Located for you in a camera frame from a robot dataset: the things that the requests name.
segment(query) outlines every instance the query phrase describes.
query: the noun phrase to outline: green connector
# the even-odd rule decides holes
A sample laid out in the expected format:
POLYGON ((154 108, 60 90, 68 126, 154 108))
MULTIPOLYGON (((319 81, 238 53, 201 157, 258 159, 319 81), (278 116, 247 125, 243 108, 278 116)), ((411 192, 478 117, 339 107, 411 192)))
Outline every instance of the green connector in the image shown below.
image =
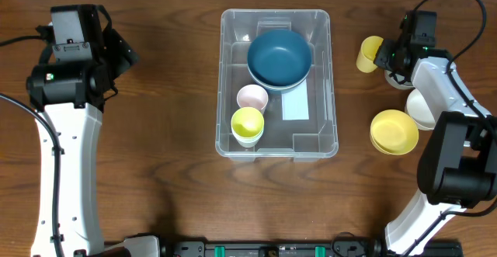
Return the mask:
POLYGON ((316 246, 316 257, 326 257, 326 248, 316 246))
POLYGON ((214 248, 215 257, 224 257, 224 246, 216 246, 214 248))

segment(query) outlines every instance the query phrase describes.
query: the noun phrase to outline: plastic container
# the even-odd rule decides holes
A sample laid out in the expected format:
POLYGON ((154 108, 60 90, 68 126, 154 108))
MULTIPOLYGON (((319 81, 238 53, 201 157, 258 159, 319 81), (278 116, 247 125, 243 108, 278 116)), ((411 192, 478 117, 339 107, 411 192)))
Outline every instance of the plastic container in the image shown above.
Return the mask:
POLYGON ((217 152, 235 161, 254 161, 259 157, 317 161, 332 157, 338 149, 328 13, 318 9, 225 11, 221 17, 217 152), (236 96, 243 86, 254 83, 247 67, 250 43, 274 29, 292 30, 308 42, 312 51, 311 70, 297 89, 269 93, 264 134, 255 147, 244 148, 231 132, 231 116, 238 109, 236 96), (303 92, 296 96, 295 91, 303 92))

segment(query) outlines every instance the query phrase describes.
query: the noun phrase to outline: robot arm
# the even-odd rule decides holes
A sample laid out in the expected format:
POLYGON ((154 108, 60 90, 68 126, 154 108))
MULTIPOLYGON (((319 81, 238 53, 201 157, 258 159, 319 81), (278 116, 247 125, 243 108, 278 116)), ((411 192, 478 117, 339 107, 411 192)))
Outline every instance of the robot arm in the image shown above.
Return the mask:
MULTIPOLYGON (((51 9, 53 27, 39 27, 54 40, 28 77, 30 102, 57 132, 61 152, 58 224, 64 256, 104 252, 96 207, 96 147, 105 101, 114 79, 138 61, 112 29, 102 6, 70 5, 51 9), (99 12, 108 20, 102 31, 99 12), (48 64, 54 53, 56 62, 48 64)), ((40 216, 31 256, 55 256, 52 232, 54 151, 39 124, 41 144, 40 216)))
MULTIPOLYGON (((91 104, 75 109, 73 103, 45 106, 43 118, 58 132, 64 149, 61 156, 59 231, 65 255, 103 251, 103 237, 96 208, 96 144, 102 112, 91 104)), ((54 188, 53 144, 39 124, 41 146, 40 216, 31 256, 55 256, 52 237, 52 192, 54 188)))
MULTIPOLYGON (((453 217, 447 215, 432 228, 441 214, 464 212, 481 200, 491 200, 497 191, 495 143, 450 80, 447 74, 450 55, 434 48, 435 25, 434 12, 408 12, 398 41, 385 40, 375 59, 375 64, 403 77, 399 84, 412 82, 437 120, 419 162, 419 189, 384 231, 387 250, 403 255, 423 252, 426 242, 453 217), (463 156, 464 147, 480 151, 479 156, 463 156), (426 238, 419 241, 425 233, 426 238)), ((456 65, 452 63, 450 68, 457 86, 474 100, 457 75, 456 65)), ((495 120, 477 102, 473 105, 484 116, 495 120)))

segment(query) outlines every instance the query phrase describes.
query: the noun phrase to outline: yellow mug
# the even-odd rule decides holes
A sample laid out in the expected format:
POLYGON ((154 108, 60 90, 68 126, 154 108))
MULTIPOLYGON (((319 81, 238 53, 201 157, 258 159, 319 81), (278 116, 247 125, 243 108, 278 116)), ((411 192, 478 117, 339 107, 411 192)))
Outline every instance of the yellow mug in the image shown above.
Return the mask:
POLYGON ((383 38, 379 36, 369 36, 363 40, 356 61, 359 71, 370 73, 376 70, 377 66, 373 62, 381 43, 383 43, 383 38))

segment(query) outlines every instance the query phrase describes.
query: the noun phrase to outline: wooden table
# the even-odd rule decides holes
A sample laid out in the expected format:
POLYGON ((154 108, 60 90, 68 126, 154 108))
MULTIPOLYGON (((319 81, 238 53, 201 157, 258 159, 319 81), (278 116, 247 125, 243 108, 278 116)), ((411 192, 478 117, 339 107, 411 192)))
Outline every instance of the wooden table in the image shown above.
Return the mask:
MULTIPOLYGON (((107 241, 154 231, 211 241, 331 240, 340 231, 378 236, 416 191, 416 149, 392 157, 369 140, 383 109, 404 109, 408 92, 382 71, 355 67, 361 41, 396 39, 421 0, 0 0, 0 39, 35 34, 50 7, 103 4, 141 62, 116 83, 105 108, 97 157, 100 225, 107 241), (267 159, 237 164, 214 149, 221 13, 229 8, 324 9, 332 19, 339 153, 315 163, 267 159), (201 114, 193 115, 193 109, 201 114)), ((487 30, 457 61, 478 101, 497 113, 497 0, 487 30)), ((433 0, 439 47, 457 53, 476 34, 472 0, 433 0)), ((0 92, 28 102, 25 80, 43 44, 0 48, 0 92)), ((0 255, 28 256, 40 197, 40 146, 33 119, 0 105, 0 255)), ((488 206, 482 203, 477 209, 488 206)), ((467 256, 495 255, 497 214, 456 217, 438 238, 459 238, 467 256)))

